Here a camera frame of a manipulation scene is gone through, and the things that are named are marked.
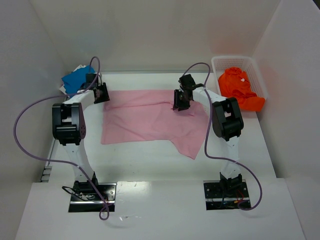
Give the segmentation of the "pink t-shirt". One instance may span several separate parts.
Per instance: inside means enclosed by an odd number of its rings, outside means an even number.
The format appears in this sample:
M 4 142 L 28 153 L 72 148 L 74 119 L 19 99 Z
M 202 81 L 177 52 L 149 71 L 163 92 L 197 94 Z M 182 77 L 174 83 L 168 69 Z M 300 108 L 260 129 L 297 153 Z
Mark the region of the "pink t-shirt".
M 209 117 L 203 105 L 173 109 L 173 90 L 112 90 L 104 103 L 103 145 L 166 140 L 191 159 L 198 155 L 207 133 Z

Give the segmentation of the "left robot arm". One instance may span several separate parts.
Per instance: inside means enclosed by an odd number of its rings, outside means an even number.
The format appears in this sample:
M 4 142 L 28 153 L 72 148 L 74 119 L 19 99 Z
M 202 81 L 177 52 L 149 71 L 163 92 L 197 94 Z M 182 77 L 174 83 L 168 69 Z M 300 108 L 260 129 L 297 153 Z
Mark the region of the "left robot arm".
M 73 163 L 73 187 L 62 189 L 81 201 L 91 201 L 96 196 L 92 182 L 99 186 L 84 146 L 87 128 L 84 110 L 93 104 L 110 100 L 107 86 L 99 73 L 87 73 L 78 92 L 63 103 L 52 106 L 53 137 L 64 147 Z

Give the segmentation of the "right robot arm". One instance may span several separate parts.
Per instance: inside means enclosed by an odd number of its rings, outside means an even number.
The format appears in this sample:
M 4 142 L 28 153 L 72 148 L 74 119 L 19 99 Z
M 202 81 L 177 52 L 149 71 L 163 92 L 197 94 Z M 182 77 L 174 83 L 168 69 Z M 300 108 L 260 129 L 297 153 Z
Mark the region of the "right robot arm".
M 222 140 L 224 158 L 231 159 L 221 168 L 220 191 L 225 195 L 236 191 L 242 184 L 241 170 L 237 161 L 239 137 L 244 128 L 237 99 L 206 90 L 202 83 L 196 84 L 190 74 L 183 75 L 178 82 L 179 89 L 174 91 L 173 109 L 185 111 L 191 107 L 191 101 L 209 108 L 209 125 L 215 135 Z

